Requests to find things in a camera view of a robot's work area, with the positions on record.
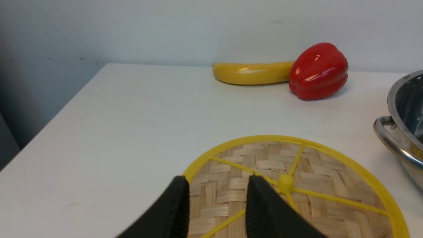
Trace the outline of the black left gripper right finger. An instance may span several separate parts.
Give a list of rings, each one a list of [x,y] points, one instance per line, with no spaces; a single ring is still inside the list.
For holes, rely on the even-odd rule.
[[[248,238],[325,238],[302,218],[262,176],[249,178],[245,209]]]

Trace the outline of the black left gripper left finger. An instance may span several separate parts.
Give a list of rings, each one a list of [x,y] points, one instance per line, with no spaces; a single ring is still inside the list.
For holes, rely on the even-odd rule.
[[[118,238],[186,238],[189,230],[189,183],[182,175]]]

